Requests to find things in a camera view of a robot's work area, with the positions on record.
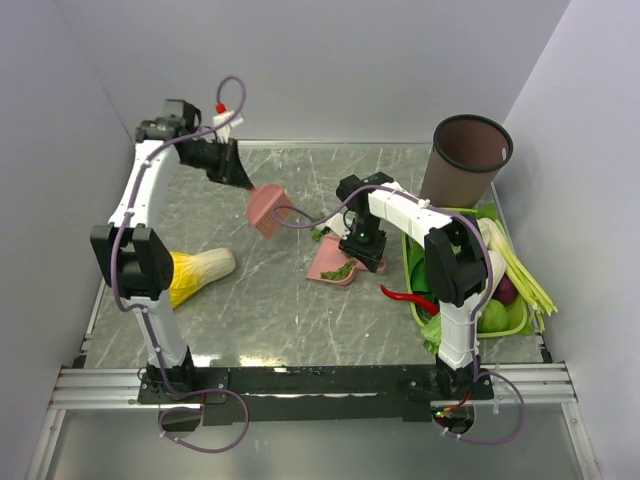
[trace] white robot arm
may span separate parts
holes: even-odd
[[[427,209],[428,202],[411,200],[406,190],[380,172],[364,180],[355,175],[343,179],[338,197],[345,200],[363,185],[379,185],[384,189],[362,192],[347,204],[356,214],[353,221],[338,218],[326,225],[341,237],[340,248],[372,271],[377,268],[386,243],[384,232],[378,229],[380,220],[424,245],[427,283],[440,299],[442,336],[438,357],[453,370],[466,367],[478,354],[477,341],[471,348],[475,338],[471,313],[476,309],[480,315],[476,307],[482,300],[487,278],[475,237],[451,216]],[[453,253],[454,244],[461,247],[458,254]]]
[[[228,116],[228,112],[224,118],[217,115],[214,124]],[[189,349],[169,301],[173,260],[154,231],[160,222],[169,181],[182,164],[205,170],[212,182],[246,190],[253,188],[240,163],[237,142],[228,138],[228,130],[217,141],[181,141],[153,155],[167,141],[194,133],[196,118],[200,118],[200,111],[193,105],[183,100],[167,100],[163,117],[141,123],[136,130],[135,161],[122,199],[109,223],[95,226],[91,233],[103,277],[113,287],[111,257],[117,232],[123,230],[116,246],[114,293],[125,305],[146,307],[151,329],[145,325],[141,310],[132,310],[145,338],[148,365],[155,368],[160,367],[158,348],[168,369],[180,368],[190,361],[185,362]],[[150,331],[160,347],[154,347]]]

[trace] brown trash bin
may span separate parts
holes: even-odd
[[[478,115],[440,122],[420,198],[436,207],[473,208],[513,153],[507,131]]]

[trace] pink dustpan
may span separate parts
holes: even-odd
[[[316,257],[313,259],[311,268],[307,273],[308,279],[318,280],[332,285],[349,285],[356,278],[358,270],[367,270],[367,267],[365,267],[362,262],[358,261],[356,262],[356,266],[349,272],[349,275],[342,280],[328,280],[326,278],[322,278],[320,275],[322,272],[335,272],[349,261],[338,247],[339,243],[340,237],[336,237],[335,235],[325,235],[322,237],[320,249],[318,250],[318,253],[316,253]],[[378,266],[378,271],[383,271],[385,266],[384,261],[381,261]]]

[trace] red chili pepper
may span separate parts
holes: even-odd
[[[393,300],[399,300],[399,301],[404,300],[406,302],[415,303],[416,305],[424,308],[427,311],[427,313],[431,316],[437,315],[438,313],[440,313],[440,308],[437,305],[435,305],[434,303],[431,303],[429,300],[427,300],[421,295],[417,295],[415,293],[392,292],[384,285],[380,285],[380,290],[382,290],[382,293],[384,293],[387,297]]]

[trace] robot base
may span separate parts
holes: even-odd
[[[462,399],[472,387],[470,374],[469,368],[453,372],[441,365],[195,368],[198,388],[239,393],[251,421],[402,418],[430,422],[430,402]],[[237,402],[226,397],[207,395],[204,426],[243,420]],[[490,382],[473,384],[472,400],[492,398]],[[141,404],[166,406],[197,405],[202,400],[199,396],[176,399],[160,385],[145,387],[144,383],[138,396]]]

